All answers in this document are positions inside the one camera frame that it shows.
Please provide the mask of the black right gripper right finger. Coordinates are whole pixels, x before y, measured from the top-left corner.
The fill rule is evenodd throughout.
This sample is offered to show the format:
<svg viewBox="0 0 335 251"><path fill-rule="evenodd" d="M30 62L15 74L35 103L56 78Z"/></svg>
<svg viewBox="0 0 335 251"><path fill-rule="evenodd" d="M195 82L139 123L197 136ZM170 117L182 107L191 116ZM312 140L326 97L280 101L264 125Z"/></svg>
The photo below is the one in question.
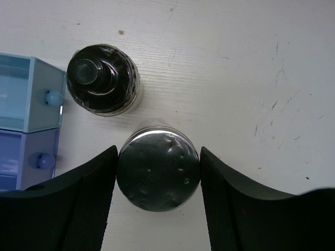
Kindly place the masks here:
<svg viewBox="0 0 335 251"><path fill-rule="evenodd" d="M334 189L278 191L205 147L200 171L212 250L334 250Z"/></svg>

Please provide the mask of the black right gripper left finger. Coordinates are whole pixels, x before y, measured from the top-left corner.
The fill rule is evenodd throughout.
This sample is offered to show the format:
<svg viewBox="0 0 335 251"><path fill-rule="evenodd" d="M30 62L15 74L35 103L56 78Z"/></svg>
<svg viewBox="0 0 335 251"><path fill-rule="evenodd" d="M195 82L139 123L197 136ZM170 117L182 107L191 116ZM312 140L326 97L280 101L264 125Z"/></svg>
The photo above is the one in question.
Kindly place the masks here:
<svg viewBox="0 0 335 251"><path fill-rule="evenodd" d="M1 250L101 250L116 181L111 146L26 190L1 193Z"/></svg>

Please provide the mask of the silver-lid shaker bottle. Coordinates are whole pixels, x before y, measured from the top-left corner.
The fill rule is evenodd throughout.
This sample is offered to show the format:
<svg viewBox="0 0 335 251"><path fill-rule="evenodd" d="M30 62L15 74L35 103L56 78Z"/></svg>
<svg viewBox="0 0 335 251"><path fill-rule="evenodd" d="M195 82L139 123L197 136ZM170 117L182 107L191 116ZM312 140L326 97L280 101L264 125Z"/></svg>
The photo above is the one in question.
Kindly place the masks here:
<svg viewBox="0 0 335 251"><path fill-rule="evenodd" d="M171 211L195 193L199 156L183 132L164 120L147 119L120 149L116 178L134 206L149 212Z"/></svg>

